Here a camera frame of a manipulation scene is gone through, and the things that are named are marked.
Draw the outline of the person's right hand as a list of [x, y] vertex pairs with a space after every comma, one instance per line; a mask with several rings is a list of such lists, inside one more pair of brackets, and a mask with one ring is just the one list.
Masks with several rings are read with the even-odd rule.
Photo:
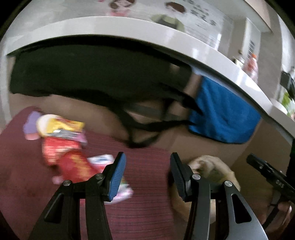
[[256, 210], [256, 216], [262, 225], [266, 223], [267, 218], [273, 210], [278, 210], [278, 212], [275, 214], [269, 225], [263, 227], [267, 234], [272, 232], [282, 232], [286, 228], [291, 220], [292, 204], [290, 202], [282, 202], [276, 207], [275, 203], [261, 203]]

